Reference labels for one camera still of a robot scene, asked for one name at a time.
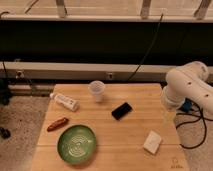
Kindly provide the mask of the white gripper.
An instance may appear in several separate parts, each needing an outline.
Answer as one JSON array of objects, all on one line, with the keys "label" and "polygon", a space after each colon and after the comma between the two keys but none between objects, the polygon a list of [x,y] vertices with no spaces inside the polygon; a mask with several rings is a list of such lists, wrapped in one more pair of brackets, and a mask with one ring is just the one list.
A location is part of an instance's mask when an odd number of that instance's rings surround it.
[{"label": "white gripper", "polygon": [[174,122],[174,118],[175,118],[174,111],[181,106],[182,101],[171,100],[171,99],[168,99],[167,97],[162,97],[161,101],[164,107],[166,108],[166,110],[163,110],[164,124],[168,124],[168,121]]}]

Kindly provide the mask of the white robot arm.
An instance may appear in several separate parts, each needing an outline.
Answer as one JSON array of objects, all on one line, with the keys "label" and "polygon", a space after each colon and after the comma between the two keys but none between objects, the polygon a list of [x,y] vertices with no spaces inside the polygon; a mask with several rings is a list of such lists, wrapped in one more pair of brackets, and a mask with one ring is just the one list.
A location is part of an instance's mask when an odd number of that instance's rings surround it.
[{"label": "white robot arm", "polygon": [[213,114],[213,87],[206,83],[208,76],[208,67],[200,61],[172,68],[166,74],[161,103],[167,111],[175,111],[190,99]]}]

